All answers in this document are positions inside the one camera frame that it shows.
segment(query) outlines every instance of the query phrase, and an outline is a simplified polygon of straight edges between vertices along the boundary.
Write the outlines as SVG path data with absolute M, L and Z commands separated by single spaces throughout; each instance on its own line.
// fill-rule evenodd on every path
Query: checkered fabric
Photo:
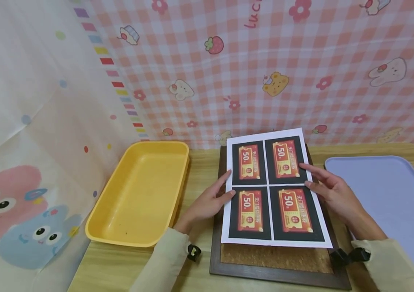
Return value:
M 152 140 L 215 148 L 230 133 L 302 127 L 309 144 L 414 142 L 413 0 L 85 8 Z

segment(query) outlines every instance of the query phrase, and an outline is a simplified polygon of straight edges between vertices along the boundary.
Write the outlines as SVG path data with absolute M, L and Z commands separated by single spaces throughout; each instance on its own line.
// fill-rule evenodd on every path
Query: sleeve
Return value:
M 168 228 L 130 292 L 170 292 L 188 256 L 189 237 Z
M 397 241 L 354 240 L 351 243 L 354 248 L 364 248 L 371 254 L 364 264 L 380 291 L 414 291 L 414 264 Z

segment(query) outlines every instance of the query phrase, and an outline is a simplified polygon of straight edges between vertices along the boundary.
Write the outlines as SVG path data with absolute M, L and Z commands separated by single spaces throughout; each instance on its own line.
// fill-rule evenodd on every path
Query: cork board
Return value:
M 219 176 L 226 171 L 226 147 L 220 149 Z M 323 207 L 329 235 L 335 249 L 339 248 L 330 223 L 327 209 Z M 223 211 L 214 218 L 210 273 L 246 277 L 250 279 L 298 283 L 327 288 L 350 290 L 345 268 L 334 268 L 329 249 L 221 244 Z
M 222 244 L 221 262 L 333 274 L 327 249 Z

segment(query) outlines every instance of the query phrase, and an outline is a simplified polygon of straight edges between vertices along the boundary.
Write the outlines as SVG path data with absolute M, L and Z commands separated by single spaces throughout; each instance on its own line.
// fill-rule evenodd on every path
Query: yellow plastic tray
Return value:
M 137 142 L 124 153 L 90 213 L 91 240 L 154 246 L 173 220 L 189 164 L 183 142 Z

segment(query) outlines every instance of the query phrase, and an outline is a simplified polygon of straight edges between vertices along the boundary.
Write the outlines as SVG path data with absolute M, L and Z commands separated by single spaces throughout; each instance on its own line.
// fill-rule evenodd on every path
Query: purple tray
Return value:
M 414 262 L 414 168 L 399 156 L 333 157 L 325 168 L 341 176 L 387 236 Z

